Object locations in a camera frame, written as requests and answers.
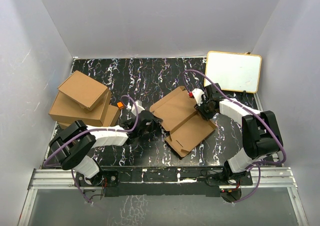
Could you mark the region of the brown cardboard box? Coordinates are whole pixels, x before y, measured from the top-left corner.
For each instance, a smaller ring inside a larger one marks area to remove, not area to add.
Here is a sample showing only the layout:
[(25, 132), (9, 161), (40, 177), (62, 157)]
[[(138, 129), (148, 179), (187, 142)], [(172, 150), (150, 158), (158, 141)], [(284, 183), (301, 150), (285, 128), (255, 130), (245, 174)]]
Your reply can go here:
[(149, 108), (162, 119), (161, 126), (169, 132), (165, 141), (182, 158), (216, 129), (211, 119), (203, 119), (196, 111), (195, 104), (185, 87), (179, 86)]

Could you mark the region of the small orange block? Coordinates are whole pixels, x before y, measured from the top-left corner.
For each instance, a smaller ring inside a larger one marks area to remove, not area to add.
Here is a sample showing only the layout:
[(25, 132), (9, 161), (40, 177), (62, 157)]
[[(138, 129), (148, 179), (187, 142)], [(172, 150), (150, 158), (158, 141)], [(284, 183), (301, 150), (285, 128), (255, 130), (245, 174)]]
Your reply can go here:
[(120, 109), (120, 110), (122, 110), (122, 109), (125, 108), (125, 106), (124, 106), (124, 104), (123, 104), (122, 102), (118, 102), (118, 103), (117, 103), (117, 107), (118, 107), (118, 109)]

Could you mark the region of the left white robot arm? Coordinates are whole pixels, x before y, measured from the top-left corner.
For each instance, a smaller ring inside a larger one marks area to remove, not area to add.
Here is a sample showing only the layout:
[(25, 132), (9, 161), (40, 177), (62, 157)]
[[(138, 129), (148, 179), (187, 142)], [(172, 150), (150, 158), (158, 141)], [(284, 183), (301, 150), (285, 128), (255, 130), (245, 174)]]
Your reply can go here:
[(131, 144), (155, 131), (162, 122), (163, 119), (147, 110), (141, 111), (136, 119), (113, 127), (96, 128), (77, 120), (56, 135), (49, 147), (63, 170), (74, 170), (82, 174), (90, 185), (99, 186), (104, 178), (103, 172), (88, 152), (96, 147)]

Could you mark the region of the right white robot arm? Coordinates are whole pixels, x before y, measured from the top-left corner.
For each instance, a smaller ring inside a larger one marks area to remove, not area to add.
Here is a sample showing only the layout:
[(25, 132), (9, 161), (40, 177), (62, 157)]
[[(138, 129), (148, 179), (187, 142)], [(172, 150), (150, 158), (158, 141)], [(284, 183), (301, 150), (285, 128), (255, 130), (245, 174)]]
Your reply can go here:
[(205, 91), (195, 88), (188, 95), (195, 99), (194, 108), (205, 120), (219, 112), (241, 126), (242, 149), (225, 161), (222, 172), (213, 175), (215, 180), (233, 185), (254, 163), (281, 150), (283, 141), (273, 112), (257, 111), (225, 98), (218, 84), (207, 85)]

